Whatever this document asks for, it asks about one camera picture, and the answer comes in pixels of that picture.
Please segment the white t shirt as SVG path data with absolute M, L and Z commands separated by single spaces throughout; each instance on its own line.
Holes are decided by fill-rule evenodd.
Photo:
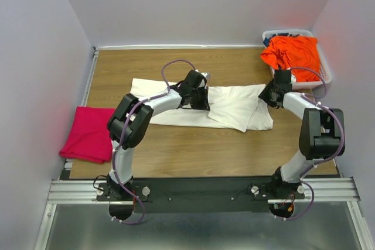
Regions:
M 151 124 L 230 128 L 241 132 L 270 130 L 273 119 L 267 104 L 258 97 L 264 88 L 264 84 L 209 87 L 209 111 L 173 109 L 153 117 Z

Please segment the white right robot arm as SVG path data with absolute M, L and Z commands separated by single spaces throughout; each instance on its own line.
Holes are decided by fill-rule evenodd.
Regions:
M 260 187 L 273 198 L 283 198 L 297 191 L 314 167 L 343 155 L 344 113 L 310 99 L 307 93 L 295 92 L 291 70 L 275 70 L 259 98 L 273 108 L 289 110 L 302 121 L 297 153 L 274 172 L 269 183 Z

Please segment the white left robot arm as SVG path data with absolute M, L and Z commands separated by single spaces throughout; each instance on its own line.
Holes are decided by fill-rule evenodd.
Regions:
M 107 176 L 110 194 L 117 200 L 132 197 L 132 159 L 135 147 L 143 140 L 151 118 L 169 110 L 191 109 L 209 111 L 209 73 L 188 72 L 184 80 L 153 95 L 136 97 L 125 95 L 108 121 L 112 140 L 112 167 Z

